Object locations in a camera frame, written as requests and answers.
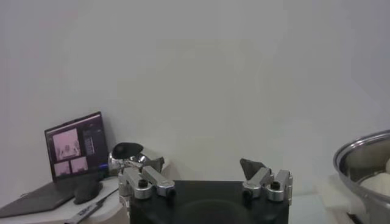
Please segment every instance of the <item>stainless steel pot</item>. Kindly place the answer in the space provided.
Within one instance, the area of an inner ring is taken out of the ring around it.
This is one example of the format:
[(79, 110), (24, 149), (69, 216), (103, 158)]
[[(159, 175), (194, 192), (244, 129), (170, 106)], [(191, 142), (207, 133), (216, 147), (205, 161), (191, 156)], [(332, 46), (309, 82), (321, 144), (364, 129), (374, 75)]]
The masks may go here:
[(390, 197), (361, 187), (366, 178), (385, 172), (390, 158), (390, 130), (359, 138), (339, 149), (333, 165), (342, 182), (359, 196), (371, 224), (390, 223)]

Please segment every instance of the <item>white backdrop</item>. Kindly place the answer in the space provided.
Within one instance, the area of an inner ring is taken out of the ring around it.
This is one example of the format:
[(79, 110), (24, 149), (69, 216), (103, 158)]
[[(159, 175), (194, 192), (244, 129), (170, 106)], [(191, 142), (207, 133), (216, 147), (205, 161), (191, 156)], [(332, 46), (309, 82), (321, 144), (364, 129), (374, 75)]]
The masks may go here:
[(387, 0), (1, 1), (0, 205), (51, 180), (43, 130), (101, 110), (171, 177), (289, 169), (294, 193), (389, 128)]

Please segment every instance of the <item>cable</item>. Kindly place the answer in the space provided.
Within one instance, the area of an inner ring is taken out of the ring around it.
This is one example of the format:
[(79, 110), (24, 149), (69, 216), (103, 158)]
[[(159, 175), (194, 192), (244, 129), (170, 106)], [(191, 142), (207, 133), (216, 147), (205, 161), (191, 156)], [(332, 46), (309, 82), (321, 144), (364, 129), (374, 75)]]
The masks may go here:
[(111, 196), (112, 194), (114, 194), (117, 190), (119, 190), (119, 188), (115, 189), (114, 191), (112, 191), (111, 193), (109, 193), (108, 195), (106, 195), (104, 198), (100, 199), (97, 203), (103, 204), (103, 202), (104, 202), (109, 196)]
[(27, 192), (27, 193), (21, 194), (21, 195), (19, 196), (19, 198), (23, 198), (24, 196), (26, 196), (26, 195), (29, 194), (29, 193), (31, 193), (31, 192)]

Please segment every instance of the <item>black screw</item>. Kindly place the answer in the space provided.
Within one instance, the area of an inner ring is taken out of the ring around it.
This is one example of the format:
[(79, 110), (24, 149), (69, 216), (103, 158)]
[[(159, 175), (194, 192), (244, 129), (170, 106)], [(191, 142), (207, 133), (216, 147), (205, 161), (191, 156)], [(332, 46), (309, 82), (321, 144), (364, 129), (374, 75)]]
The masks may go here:
[(246, 203), (252, 201), (253, 193), (251, 191), (243, 191), (243, 198)]
[(147, 187), (147, 180), (140, 179), (139, 182), (138, 182), (138, 187), (139, 187), (139, 188), (145, 188), (145, 187)]
[(280, 189), (280, 183), (278, 181), (274, 181), (271, 183), (271, 189), (272, 190), (279, 190)]
[(168, 189), (165, 194), (166, 194), (166, 197), (173, 198), (176, 196), (176, 190), (175, 189)]

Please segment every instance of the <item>laptop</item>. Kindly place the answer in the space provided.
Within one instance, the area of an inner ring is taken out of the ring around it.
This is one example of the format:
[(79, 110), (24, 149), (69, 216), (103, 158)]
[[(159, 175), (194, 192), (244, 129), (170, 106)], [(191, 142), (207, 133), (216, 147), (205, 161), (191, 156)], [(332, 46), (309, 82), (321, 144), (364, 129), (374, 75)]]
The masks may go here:
[(0, 209), (0, 218), (53, 210), (74, 197), (84, 181), (108, 174), (101, 112), (44, 131), (52, 182)]

